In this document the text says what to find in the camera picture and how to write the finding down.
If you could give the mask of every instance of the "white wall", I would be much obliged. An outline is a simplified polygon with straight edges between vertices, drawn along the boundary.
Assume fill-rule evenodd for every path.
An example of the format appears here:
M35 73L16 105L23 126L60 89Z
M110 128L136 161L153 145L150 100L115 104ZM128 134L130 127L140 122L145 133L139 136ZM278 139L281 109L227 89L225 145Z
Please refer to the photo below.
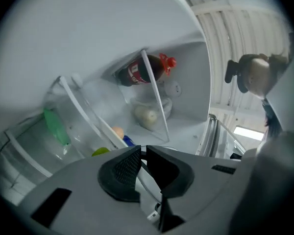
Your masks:
M0 25L0 131L41 111L58 76L97 77L113 60L198 32L184 0L18 0Z

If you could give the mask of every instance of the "bottle label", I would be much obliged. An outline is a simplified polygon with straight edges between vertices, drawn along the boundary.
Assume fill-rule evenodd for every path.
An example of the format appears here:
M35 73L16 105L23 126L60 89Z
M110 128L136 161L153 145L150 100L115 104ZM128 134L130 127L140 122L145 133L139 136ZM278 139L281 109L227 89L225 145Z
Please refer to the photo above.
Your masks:
M138 63L134 62L130 64L127 68L129 78L133 81L133 84L147 84L144 79L142 79L138 71Z

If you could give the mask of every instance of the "white ceiling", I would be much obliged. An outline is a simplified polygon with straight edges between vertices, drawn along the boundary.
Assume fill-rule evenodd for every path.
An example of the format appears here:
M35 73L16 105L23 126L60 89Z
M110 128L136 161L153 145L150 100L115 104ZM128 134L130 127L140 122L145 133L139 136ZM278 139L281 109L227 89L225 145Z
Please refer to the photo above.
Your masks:
M242 94L236 79L224 82L227 61L243 54L287 55L290 26L273 0L186 0L203 27L211 61L210 113L234 131L237 125L265 132L261 100ZM238 136L246 149L260 141Z

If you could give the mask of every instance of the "ceiling light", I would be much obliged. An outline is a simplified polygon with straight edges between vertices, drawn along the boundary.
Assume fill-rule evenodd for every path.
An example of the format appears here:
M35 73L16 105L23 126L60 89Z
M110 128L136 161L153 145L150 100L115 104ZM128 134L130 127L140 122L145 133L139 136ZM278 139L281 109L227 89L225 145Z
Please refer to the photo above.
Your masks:
M244 137L248 137L248 138L251 138L251 139L260 140L260 141L264 137L264 134L262 132L249 130L249 129L242 128L242 127L239 127L239 126L236 126L236 128L234 130L234 134L241 135L241 136L244 136Z

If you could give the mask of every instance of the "blue object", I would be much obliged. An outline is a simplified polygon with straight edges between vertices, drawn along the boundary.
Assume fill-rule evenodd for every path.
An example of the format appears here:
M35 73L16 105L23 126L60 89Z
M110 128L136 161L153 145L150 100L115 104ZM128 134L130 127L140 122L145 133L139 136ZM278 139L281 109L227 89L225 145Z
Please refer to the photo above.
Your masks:
M128 145L128 146L135 146L133 143L132 139L130 139L127 135L124 135L123 141Z

